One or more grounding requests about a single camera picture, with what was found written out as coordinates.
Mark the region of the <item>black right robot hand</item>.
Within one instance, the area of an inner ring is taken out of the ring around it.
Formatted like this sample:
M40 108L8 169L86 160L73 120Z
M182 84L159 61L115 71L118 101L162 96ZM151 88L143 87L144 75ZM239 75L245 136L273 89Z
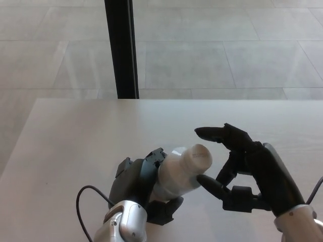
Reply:
M230 124L223 127L200 127L195 133L201 139L222 143L229 158L216 178L205 174L196 177L210 194L222 200L227 211L247 212L253 209L272 211L276 217L306 202L280 156L269 143L253 141L246 131ZM252 176L260 193L250 187L228 184L238 175Z

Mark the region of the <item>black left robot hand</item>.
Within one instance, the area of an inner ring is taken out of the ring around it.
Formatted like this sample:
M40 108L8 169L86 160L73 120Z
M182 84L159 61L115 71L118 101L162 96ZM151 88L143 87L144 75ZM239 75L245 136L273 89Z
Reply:
M127 157L123 160L118 166L109 194L113 205L125 200L132 201L145 209L149 223L165 225L173 221L173 214L184 199L176 197L159 201L151 197L157 182L158 168L166 156L163 148L157 148L143 159L132 161Z

